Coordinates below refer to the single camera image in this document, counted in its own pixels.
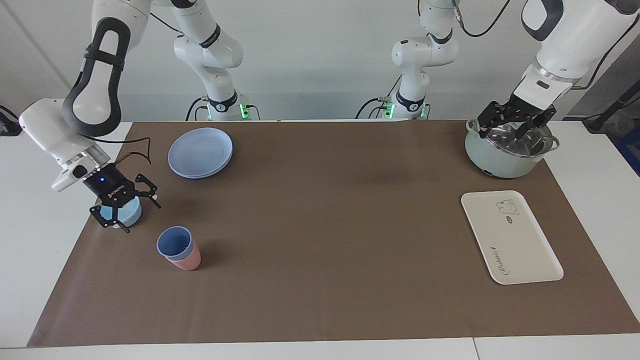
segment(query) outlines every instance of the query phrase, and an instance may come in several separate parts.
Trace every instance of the brown table mat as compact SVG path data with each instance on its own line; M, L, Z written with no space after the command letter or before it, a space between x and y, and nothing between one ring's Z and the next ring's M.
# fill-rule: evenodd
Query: brown table mat
M218 175L176 176L182 133L234 141ZM119 167L159 186L131 234L90 219L29 346L387 340L640 332L546 163L500 180L468 160L462 122L136 123L153 166ZM126 145L122 153L140 150ZM558 282L500 286L460 204L517 190L564 268ZM155 248L184 225L195 272Z

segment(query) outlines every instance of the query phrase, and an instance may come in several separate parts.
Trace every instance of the white table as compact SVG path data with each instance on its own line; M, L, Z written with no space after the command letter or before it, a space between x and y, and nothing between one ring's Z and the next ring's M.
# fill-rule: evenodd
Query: white table
M123 139L122 124L109 139ZM636 318L640 318L640 177L604 135L554 122L561 148L546 159ZM105 145L113 158L119 145ZM26 134L0 138L0 347L23 347L88 218L81 184L54 193L55 161ZM640 334L315 343L129 345L4 349L0 359L637 359Z

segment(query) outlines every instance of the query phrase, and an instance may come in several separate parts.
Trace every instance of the pot handle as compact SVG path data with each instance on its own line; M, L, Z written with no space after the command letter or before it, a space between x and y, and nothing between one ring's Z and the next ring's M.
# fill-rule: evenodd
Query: pot handle
M475 120L468 120L467 121L467 131L470 132L470 133L474 132L475 130L474 130L474 128L472 126L474 126L475 124L476 124Z
M558 140L558 138L556 138L555 136L551 136L551 137L554 139L554 144L551 146L551 149L549 149L549 152L558 150L558 148L560 147L560 140Z

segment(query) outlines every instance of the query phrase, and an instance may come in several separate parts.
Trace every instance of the bear illustration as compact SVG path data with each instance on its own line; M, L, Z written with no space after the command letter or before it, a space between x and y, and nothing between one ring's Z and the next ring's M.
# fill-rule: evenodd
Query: bear illustration
M519 215L518 208L516 208L515 204L513 204L513 200L505 200L501 201L497 204L500 212L507 215Z

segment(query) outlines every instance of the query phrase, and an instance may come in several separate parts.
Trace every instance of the cooking pot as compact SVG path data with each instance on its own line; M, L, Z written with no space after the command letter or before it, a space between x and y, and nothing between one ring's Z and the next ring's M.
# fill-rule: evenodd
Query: cooking pot
M520 124L494 127L481 138L477 120L467 121L465 148L471 161L487 175L514 179L527 175L547 153L560 147L548 126L531 129L517 140L515 131Z

